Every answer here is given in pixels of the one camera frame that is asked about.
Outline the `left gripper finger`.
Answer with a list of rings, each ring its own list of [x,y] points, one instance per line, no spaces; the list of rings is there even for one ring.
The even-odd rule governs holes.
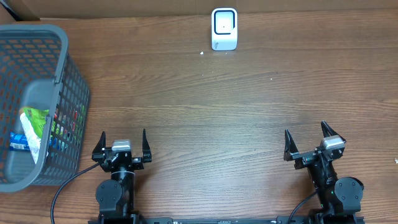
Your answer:
[[[106,147],[106,133],[103,131],[101,133],[100,139],[93,149],[93,153],[101,153],[103,148]]]
[[[152,153],[150,150],[149,143],[147,141],[145,129],[143,129],[143,133],[142,133],[142,161],[143,162],[151,162],[152,161]]]

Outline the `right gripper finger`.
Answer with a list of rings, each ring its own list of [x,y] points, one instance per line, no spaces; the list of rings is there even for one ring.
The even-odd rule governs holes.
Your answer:
[[[284,160],[292,161],[299,155],[299,151],[288,129],[285,130]]]
[[[324,138],[331,136],[339,136],[343,142],[346,142],[346,139],[341,135],[339,135],[334,129],[332,129],[325,120],[321,121],[321,128]]]

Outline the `white tube gold cap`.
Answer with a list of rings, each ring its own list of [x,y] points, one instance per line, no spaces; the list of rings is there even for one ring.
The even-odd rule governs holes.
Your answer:
[[[20,115],[20,121],[22,124],[22,128],[24,130],[24,134],[27,139],[27,143],[30,149],[30,153],[32,154],[32,158],[34,163],[36,164],[39,159],[40,154],[40,145],[41,145],[41,137],[39,136],[39,130],[35,130],[35,123],[32,119],[29,119],[26,113],[22,113]]]

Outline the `green snack bag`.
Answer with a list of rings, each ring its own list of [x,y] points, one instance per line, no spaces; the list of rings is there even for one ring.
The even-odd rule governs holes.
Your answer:
[[[19,110],[19,118],[26,137],[35,134],[38,138],[42,138],[48,114],[49,110],[39,110],[29,106]]]

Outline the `blue snack bar wrapper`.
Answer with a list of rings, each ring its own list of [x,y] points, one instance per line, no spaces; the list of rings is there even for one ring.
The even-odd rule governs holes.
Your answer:
[[[30,151],[26,136],[24,134],[10,132],[9,150]]]

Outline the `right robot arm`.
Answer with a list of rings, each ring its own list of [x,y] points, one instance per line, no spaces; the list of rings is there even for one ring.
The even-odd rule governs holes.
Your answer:
[[[313,196],[317,196],[321,208],[309,211],[304,223],[359,223],[356,213],[361,210],[364,184],[354,177],[339,178],[333,161],[341,158],[346,139],[321,122],[323,139],[314,150],[300,153],[289,130],[285,130],[284,160],[294,161],[295,169],[308,170],[315,188],[314,193],[300,202],[288,218],[290,223],[297,210]]]

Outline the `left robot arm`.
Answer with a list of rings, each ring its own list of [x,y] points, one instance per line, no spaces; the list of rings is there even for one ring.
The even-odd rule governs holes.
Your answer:
[[[152,161],[146,132],[142,132],[141,157],[132,156],[130,140],[117,140],[108,147],[106,134],[101,133],[91,158],[104,172],[111,174],[111,177],[100,183],[96,189],[101,218],[118,220],[129,218],[134,209],[135,171],[144,169],[144,164]]]

